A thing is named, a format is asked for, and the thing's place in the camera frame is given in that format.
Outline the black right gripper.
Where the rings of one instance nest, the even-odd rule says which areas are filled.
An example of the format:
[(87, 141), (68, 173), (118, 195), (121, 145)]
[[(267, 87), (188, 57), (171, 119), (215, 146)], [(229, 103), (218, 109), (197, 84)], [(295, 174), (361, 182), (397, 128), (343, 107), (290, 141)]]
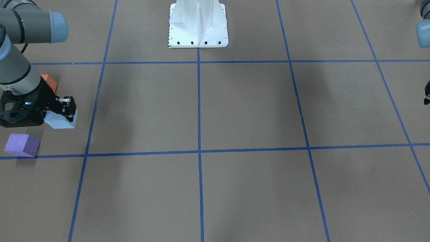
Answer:
[(14, 95), (11, 90), (3, 92), (0, 125), (5, 128), (40, 126), (48, 119), (72, 123), (76, 110), (72, 96), (59, 98), (41, 79), (39, 85), (27, 94)]

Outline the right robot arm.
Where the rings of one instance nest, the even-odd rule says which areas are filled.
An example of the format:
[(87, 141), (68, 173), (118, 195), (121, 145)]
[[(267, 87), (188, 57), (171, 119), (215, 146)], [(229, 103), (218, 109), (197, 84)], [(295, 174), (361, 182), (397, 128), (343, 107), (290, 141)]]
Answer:
[(73, 129), (74, 98), (56, 95), (58, 83), (39, 74), (24, 56), (31, 43), (61, 43), (69, 24), (59, 12), (44, 11), (32, 0), (1, 1), (1, 126)]

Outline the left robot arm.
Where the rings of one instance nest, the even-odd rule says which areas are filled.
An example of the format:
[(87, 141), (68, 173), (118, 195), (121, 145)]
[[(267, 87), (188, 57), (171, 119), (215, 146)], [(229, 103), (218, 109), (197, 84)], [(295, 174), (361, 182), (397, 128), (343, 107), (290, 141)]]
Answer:
[(416, 24), (418, 46), (420, 48), (430, 47), (430, 1), (423, 0), (420, 4), (420, 15), (422, 20)]

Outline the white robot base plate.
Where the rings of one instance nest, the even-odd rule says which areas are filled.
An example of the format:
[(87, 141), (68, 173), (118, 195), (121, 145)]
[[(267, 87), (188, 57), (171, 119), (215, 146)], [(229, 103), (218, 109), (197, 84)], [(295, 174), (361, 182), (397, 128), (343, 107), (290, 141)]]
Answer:
[(218, 0), (177, 0), (169, 8), (169, 48), (222, 48), (229, 44), (226, 7)]

